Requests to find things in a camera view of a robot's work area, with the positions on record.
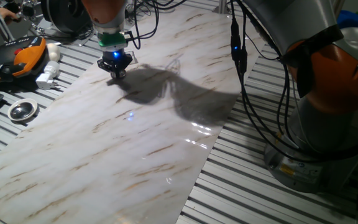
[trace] white marble surface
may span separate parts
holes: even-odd
[[[0,153],[0,219],[175,223],[240,92],[230,25],[178,7],[124,81],[93,65]],[[152,30],[153,17],[139,26]]]

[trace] black cable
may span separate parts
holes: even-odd
[[[177,6],[179,6],[179,5],[183,4],[183,3],[185,3],[186,1],[187,1],[187,0],[182,0],[182,1],[176,3],[176,4],[172,5],[172,6],[169,6],[169,7],[158,7],[158,6],[157,6],[157,9],[159,9],[159,10],[169,10],[169,9],[173,9],[174,7],[177,7]]]
[[[133,36],[132,36],[132,41],[133,41],[133,43],[134,43],[134,45],[135,45],[135,48],[137,49],[137,50],[140,50],[140,45],[141,45],[141,43],[140,43],[140,38],[139,38],[139,27],[138,27],[138,25],[137,25],[137,16],[136,16],[136,3],[137,3],[137,0],[134,0],[134,13],[135,13],[135,17],[134,17],[134,21],[135,21],[135,30],[136,30],[136,35],[138,36],[138,39],[137,39],[137,41],[138,41],[138,45],[136,45],[136,42],[135,42],[135,39],[133,38]]]
[[[234,3],[233,3],[233,1],[230,1],[230,5],[231,5],[231,14],[232,14],[233,18],[236,18],[236,14],[234,13]]]
[[[247,36],[248,39],[251,41],[251,43],[254,45],[254,47],[255,47],[256,51],[258,51],[259,55],[262,56],[264,59],[266,59],[266,60],[278,60],[278,59],[280,59],[280,57],[277,57],[277,58],[268,58],[268,57],[264,56],[264,55],[260,52],[260,50],[256,47],[256,44],[255,44],[254,41],[248,36],[248,34],[246,34],[246,36]]]
[[[246,14],[246,15],[248,16],[248,14],[247,14],[248,9],[245,7],[245,5],[243,5],[240,0],[236,0],[236,1],[237,1],[238,5],[240,6],[241,10],[243,11],[243,14]],[[302,153],[302,152],[299,150],[298,147],[293,147],[292,145],[286,143],[286,142],[283,141],[280,137],[278,137],[272,130],[270,130],[270,128],[262,121],[262,119],[260,118],[260,116],[256,113],[256,111],[255,111],[254,107],[252,106],[252,104],[249,104],[249,108],[250,108],[251,111],[253,112],[254,116],[257,118],[258,122],[259,122],[259,123],[266,129],[266,131],[267,131],[269,134],[271,134],[276,140],[278,140],[278,141],[279,141],[280,143],[282,143],[284,146],[289,147],[290,149],[292,149],[292,150],[294,150],[294,151],[296,151],[296,152]]]
[[[290,87],[290,74],[288,72],[287,66],[283,64],[283,67],[284,67],[284,72],[285,72],[285,83],[287,84],[287,98],[286,98],[286,101],[285,101],[284,127],[285,127],[285,131],[288,134],[288,138],[291,141],[294,141],[292,139],[290,130],[288,128],[288,109],[290,107],[290,88],[291,88]]]
[[[153,1],[152,7],[154,8],[154,12],[155,12],[155,27],[151,32],[148,32],[147,34],[141,35],[140,36],[141,39],[149,39],[149,38],[153,37],[154,34],[157,32],[158,23],[159,23],[159,20],[160,20],[160,11],[156,6],[155,1]]]

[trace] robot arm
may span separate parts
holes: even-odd
[[[97,31],[103,57],[98,66],[112,78],[123,78],[132,56],[125,54],[128,43],[122,33],[126,0],[82,0]]]

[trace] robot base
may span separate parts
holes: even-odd
[[[308,155],[311,153],[307,152],[313,152],[319,158],[324,158],[324,153],[340,154],[341,150],[358,144],[358,129],[351,126],[352,118],[353,114],[333,116],[319,112],[303,98],[299,102],[299,113],[294,110],[288,120],[289,132],[295,143],[287,134],[280,134],[279,137],[289,145],[296,147],[296,144],[301,147]],[[318,158],[295,152],[279,141],[275,142],[275,146],[296,159],[318,161]],[[338,161],[305,163],[293,161],[268,145],[265,148],[264,161],[270,173],[293,190],[309,193],[337,192],[358,165],[358,155]]]

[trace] white power adapter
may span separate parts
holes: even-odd
[[[44,68],[44,73],[42,73],[37,79],[36,83],[38,88],[42,90],[49,90],[51,88],[56,88],[57,83],[54,82],[53,78],[56,77],[59,72],[59,63],[50,61],[47,66]]]

